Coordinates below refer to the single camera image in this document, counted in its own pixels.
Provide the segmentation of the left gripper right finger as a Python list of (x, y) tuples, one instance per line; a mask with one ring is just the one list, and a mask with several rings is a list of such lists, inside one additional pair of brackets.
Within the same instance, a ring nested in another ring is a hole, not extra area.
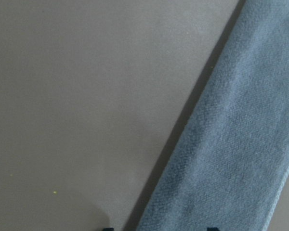
[(207, 231), (219, 231), (217, 227), (207, 227)]

